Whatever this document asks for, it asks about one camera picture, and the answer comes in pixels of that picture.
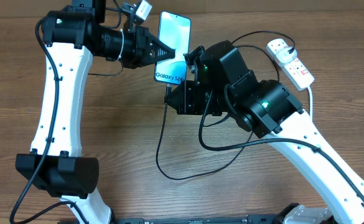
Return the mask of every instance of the phone screen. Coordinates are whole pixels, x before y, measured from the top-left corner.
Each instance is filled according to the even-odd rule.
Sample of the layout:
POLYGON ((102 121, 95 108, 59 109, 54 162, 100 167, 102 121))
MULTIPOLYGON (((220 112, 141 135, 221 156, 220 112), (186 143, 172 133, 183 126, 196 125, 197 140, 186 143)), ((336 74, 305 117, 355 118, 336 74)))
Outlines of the phone screen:
POLYGON ((169 12, 161 13, 158 38, 175 49, 175 58, 156 63, 155 81, 180 85, 186 80, 187 65, 183 54, 189 50, 190 27, 189 18, 169 12))

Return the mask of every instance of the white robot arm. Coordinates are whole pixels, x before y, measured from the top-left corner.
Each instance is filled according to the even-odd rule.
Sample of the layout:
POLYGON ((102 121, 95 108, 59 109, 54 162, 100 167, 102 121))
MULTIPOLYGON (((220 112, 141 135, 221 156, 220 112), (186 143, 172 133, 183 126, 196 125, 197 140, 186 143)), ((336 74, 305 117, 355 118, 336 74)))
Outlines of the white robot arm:
POLYGON ((127 32, 99 25, 104 22, 105 0, 73 0, 62 11, 50 11, 38 22, 35 34, 47 56, 42 112, 30 154, 18 154, 16 169, 28 183, 16 202, 10 223, 29 223, 59 205, 67 204, 80 223, 116 223, 96 188, 99 164, 82 157, 80 120, 83 94, 93 56, 120 60, 125 68, 137 68, 175 57, 169 48, 139 26, 151 5, 124 2, 120 13, 128 16, 127 32), (43 41, 39 27, 42 25, 43 41), (34 184, 61 202, 33 217, 15 222, 17 209, 34 184))
MULTIPOLYGON (((335 161, 338 166, 352 180, 354 186, 364 195, 364 180, 360 178, 348 164, 335 152, 328 142, 314 126, 309 115, 304 112, 293 113, 288 119, 281 123, 282 131, 278 134, 271 132, 264 139, 289 138, 309 142, 318 146, 323 152, 335 161)), ((324 156, 299 144, 289 142, 269 143, 284 155, 316 189, 327 204, 330 214, 337 223, 363 223, 364 206, 363 200, 352 189, 341 173, 324 156)), ((306 213, 294 213, 286 216, 285 223, 312 223, 315 217, 324 218, 319 213, 310 215, 310 208, 306 213)))

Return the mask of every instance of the power strip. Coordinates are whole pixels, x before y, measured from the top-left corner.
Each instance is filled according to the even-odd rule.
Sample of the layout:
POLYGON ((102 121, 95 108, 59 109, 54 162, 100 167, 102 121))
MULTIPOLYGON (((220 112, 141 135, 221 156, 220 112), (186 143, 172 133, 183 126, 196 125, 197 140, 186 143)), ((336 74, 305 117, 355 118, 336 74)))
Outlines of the power strip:
POLYGON ((294 86, 299 90, 305 90, 313 83, 314 77, 298 59, 297 52, 290 54, 292 47, 288 47, 283 39, 275 39, 268 43, 266 50, 281 67, 294 86))

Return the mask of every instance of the wooden table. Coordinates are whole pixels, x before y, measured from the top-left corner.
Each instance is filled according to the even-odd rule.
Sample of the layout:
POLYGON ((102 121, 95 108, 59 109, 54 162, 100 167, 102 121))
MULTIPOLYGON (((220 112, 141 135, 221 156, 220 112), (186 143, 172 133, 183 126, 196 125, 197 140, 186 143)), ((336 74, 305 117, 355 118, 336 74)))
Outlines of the wooden table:
MULTIPOLYGON (((364 179, 364 11, 257 12, 192 14, 191 49, 255 30, 277 30, 294 38, 299 58, 315 76, 314 122, 329 143, 364 179)), ((157 33, 158 16, 144 24, 157 33)), ((40 115, 45 79, 44 53, 35 36, 38 18, 0 19, 0 223, 26 184, 16 172, 17 153, 28 153, 40 115)), ((115 23, 116 17, 108 17, 115 23)), ((265 47, 276 35, 256 34, 240 41, 265 47)), ((259 80, 275 79, 259 51, 241 49, 259 80)), ((117 62, 96 58, 92 72, 116 72, 117 62)), ((166 179, 155 153, 163 115, 165 85, 153 80, 154 66, 125 69, 118 77, 89 77, 82 115, 83 155, 100 162, 98 188, 118 218, 237 217, 277 213, 290 202, 325 206, 300 173, 273 148, 245 151, 218 174, 185 181, 166 179)), ((286 76, 281 81, 308 109, 307 92, 298 92, 286 76)), ((208 122, 219 118, 208 118, 208 122)), ((226 164, 234 151, 210 152, 198 143, 198 116, 168 112, 160 164, 183 177, 226 164)), ((247 133, 229 120, 208 128, 207 143, 225 146, 246 141, 247 133)), ((57 202, 31 188, 17 218, 27 218, 57 202)), ((56 208, 36 223, 72 218, 56 208)))

